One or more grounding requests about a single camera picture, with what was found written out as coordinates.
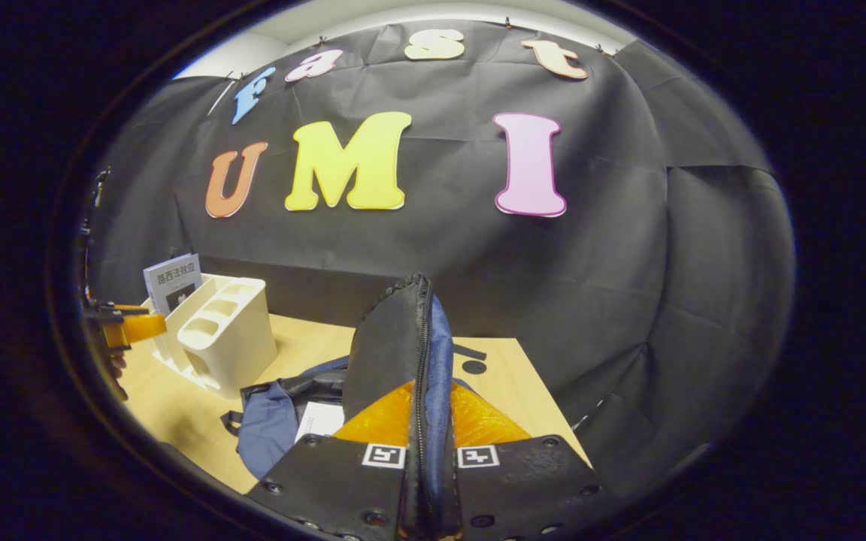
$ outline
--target book cover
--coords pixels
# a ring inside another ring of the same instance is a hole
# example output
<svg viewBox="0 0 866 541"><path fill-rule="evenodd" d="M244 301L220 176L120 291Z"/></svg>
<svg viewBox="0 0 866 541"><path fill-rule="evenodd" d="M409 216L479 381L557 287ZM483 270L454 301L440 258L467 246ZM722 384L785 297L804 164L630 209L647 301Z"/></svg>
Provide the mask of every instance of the book cover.
<svg viewBox="0 0 866 541"><path fill-rule="evenodd" d="M153 310L165 316L202 285L199 254L190 253L144 268L145 288Z"/></svg>

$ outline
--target desk organizer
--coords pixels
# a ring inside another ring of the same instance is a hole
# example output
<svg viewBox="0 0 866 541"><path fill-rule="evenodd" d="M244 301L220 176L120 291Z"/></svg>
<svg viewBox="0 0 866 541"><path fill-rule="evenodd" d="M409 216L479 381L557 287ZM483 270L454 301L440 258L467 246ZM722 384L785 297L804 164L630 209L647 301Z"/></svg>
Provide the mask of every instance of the desk organizer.
<svg viewBox="0 0 866 541"><path fill-rule="evenodd" d="M199 387L205 388L206 384L202 382L199 374L195 372L195 368L189 363L186 350L183 349L182 343L176 339L176 334L189 321L189 318L192 318L192 314L195 314L196 310L202 308L202 305L206 304L206 301L209 301L217 291L226 287L226 284L233 280L235 280L233 277L203 273L202 285L165 317L165 333L152 339L152 356L172 369L173 372L180 374ZM145 299L142 307L151 312L152 301L148 298Z"/></svg>
<svg viewBox="0 0 866 541"><path fill-rule="evenodd" d="M214 282L214 294L204 292L202 302L190 307L195 312L179 328L176 341L206 389L235 399L276 358L276 342L269 328L265 281L232 278L221 282L221 286L220 281ZM179 307L198 293L193 292Z"/></svg>

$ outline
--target table surface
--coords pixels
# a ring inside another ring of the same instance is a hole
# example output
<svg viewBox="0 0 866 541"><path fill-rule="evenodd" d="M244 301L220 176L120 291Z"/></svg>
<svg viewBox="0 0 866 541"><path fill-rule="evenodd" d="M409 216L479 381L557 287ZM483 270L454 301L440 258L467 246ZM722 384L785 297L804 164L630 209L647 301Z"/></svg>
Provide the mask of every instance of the table surface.
<svg viewBox="0 0 866 541"><path fill-rule="evenodd" d="M272 314L269 325L279 354L256 383L296 376L307 367L350 353L353 328ZM470 384L530 435L561 436L590 464L516 339L454 337L453 341L487 354L487 370L481 374L464 372L461 366L470 359L456 354L454 377ZM152 341L145 340L133 343L126 353L127 368L120 383L129 393L128 410L153 437L175 446L216 479L240 493L250 490L256 479L237 455L237 438L220 421L229 410L243 410L241 401L197 387L156 360L152 347Z"/></svg>

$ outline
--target yellow letter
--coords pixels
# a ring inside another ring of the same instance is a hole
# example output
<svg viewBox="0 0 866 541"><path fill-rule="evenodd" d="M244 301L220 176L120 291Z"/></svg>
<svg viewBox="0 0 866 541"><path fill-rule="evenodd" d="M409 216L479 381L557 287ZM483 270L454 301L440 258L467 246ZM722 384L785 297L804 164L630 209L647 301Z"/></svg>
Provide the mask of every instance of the yellow letter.
<svg viewBox="0 0 866 541"><path fill-rule="evenodd" d="M403 52L409 59L449 59L463 54L463 34L456 30L420 30Z"/></svg>
<svg viewBox="0 0 866 541"><path fill-rule="evenodd" d="M292 192L286 209L308 211L319 198L313 193L313 175L326 204L336 206L356 169L356 183L347 203L354 209L394 210L403 206L404 195L396 188L396 153L399 135L410 125L406 113L376 113L367 117L346 148L336 138L329 122L313 122L292 135L299 143Z"/></svg>
<svg viewBox="0 0 866 541"><path fill-rule="evenodd" d="M533 52L537 54L537 62L544 68L549 69L553 73L571 77L573 79L586 79L587 72L580 68L574 68L573 65L567 63L568 58L576 59L577 53L561 49L560 45L554 44L553 41L545 40L528 40L520 41L525 47L531 47Z"/></svg>

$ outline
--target orange letter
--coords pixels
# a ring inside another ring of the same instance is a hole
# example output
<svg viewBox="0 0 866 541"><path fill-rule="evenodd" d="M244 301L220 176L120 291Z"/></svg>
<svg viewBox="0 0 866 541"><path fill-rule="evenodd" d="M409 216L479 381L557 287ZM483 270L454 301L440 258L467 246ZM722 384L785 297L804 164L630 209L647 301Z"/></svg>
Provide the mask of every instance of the orange letter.
<svg viewBox="0 0 866 541"><path fill-rule="evenodd" d="M236 151L224 152L213 160L213 176L209 178L209 188L206 188L206 212L213 218L229 218L243 207L250 195L252 175L256 171L256 161L265 151L268 144L254 143L243 149L243 168L240 170L240 180L236 182L236 192L229 198L223 197L226 187L226 174L229 165L236 159Z"/></svg>
<svg viewBox="0 0 866 541"><path fill-rule="evenodd" d="M549 69L557 75L570 77L571 79L586 79L587 72L580 68L574 68L573 65L567 64L567 58L576 59L577 53L561 49L560 45L554 44L553 41L544 40L528 40L520 41L525 47L530 47L537 54L537 62L544 68Z"/></svg>

